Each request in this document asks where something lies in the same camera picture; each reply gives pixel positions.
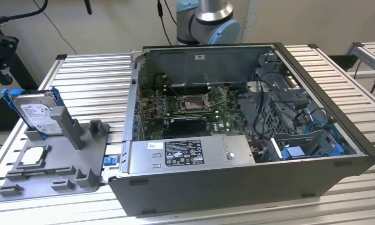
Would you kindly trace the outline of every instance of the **blue cable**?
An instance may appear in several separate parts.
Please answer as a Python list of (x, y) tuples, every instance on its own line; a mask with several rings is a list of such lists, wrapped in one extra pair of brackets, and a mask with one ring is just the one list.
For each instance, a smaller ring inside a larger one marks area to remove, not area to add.
[(327, 122), (325, 121), (321, 121), (321, 120), (319, 120), (319, 121), (313, 121), (307, 127), (305, 127), (305, 130), (304, 130), (304, 134), (307, 134), (307, 132), (308, 132), (308, 130), (309, 130), (309, 128), (315, 125), (315, 124), (325, 124), (331, 129), (332, 129), (332, 132), (333, 132), (333, 135), (335, 135), (335, 139), (337, 139), (337, 131), (336, 131), (336, 128), (331, 125), (331, 124), (327, 124)]

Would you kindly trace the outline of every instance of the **small circuit board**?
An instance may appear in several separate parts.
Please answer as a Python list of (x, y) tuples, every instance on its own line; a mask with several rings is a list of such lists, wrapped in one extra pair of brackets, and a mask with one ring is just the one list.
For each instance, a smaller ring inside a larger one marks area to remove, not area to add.
[(235, 90), (211, 86), (205, 94), (152, 91), (140, 100), (145, 140), (211, 136), (251, 136)]

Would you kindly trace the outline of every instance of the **aluminum workbench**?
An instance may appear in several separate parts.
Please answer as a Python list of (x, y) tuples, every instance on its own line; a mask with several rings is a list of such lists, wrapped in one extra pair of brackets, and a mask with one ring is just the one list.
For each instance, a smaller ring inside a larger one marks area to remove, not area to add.
[(348, 48), (347, 55), (353, 55), (375, 70), (375, 42), (353, 42)]
[[(317, 48), (288, 46), (288, 51), (375, 145), (375, 98)], [(129, 55), (74, 55), (56, 60), (40, 89), (56, 86), (72, 117), (80, 123), (101, 119), (110, 125), (105, 154), (121, 151)], [(26, 126), (20, 120), (0, 150), (0, 185), (22, 145)], [(0, 224), (372, 224), (375, 225), (375, 165), (344, 178), (319, 198), (129, 217), (106, 185), (117, 165), (104, 167), (98, 190), (0, 203)]]

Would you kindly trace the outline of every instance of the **warning label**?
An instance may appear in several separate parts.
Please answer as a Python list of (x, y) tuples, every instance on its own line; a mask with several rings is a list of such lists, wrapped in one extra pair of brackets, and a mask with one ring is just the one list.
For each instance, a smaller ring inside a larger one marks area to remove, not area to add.
[(204, 164), (200, 140), (165, 142), (165, 165)]

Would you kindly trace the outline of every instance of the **open computer tower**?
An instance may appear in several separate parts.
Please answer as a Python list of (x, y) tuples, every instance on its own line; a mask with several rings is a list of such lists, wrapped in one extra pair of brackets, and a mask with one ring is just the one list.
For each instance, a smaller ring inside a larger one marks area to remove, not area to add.
[(118, 175), (128, 215), (320, 196), (375, 148), (280, 43), (133, 58)]

